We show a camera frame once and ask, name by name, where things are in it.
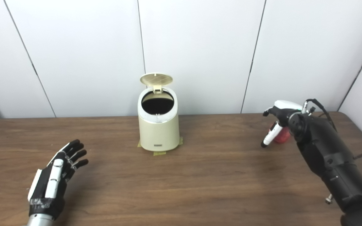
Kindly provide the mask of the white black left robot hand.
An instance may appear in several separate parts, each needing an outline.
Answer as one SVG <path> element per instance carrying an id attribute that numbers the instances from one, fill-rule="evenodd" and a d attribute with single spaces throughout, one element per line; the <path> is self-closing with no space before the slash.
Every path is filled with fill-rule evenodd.
<path id="1" fill-rule="evenodd" d="M 44 169 L 37 169 L 30 186 L 28 226 L 51 226 L 65 207 L 64 195 L 76 171 L 89 163 L 80 140 L 67 143 L 51 158 Z"/>

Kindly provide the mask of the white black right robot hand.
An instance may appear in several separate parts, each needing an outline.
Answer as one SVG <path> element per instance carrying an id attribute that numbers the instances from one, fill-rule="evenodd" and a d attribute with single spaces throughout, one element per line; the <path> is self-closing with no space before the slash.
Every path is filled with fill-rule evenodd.
<path id="1" fill-rule="evenodd" d="M 301 111 L 302 106 L 300 104 L 287 100 L 277 100 L 274 102 L 273 107 L 266 109 L 263 112 L 263 116 L 267 117 L 269 114 L 272 114 L 277 120 L 272 124 L 267 135 L 261 142 L 261 147 L 266 148 L 273 140 L 275 140 L 280 132 L 288 126 L 291 115 Z"/>

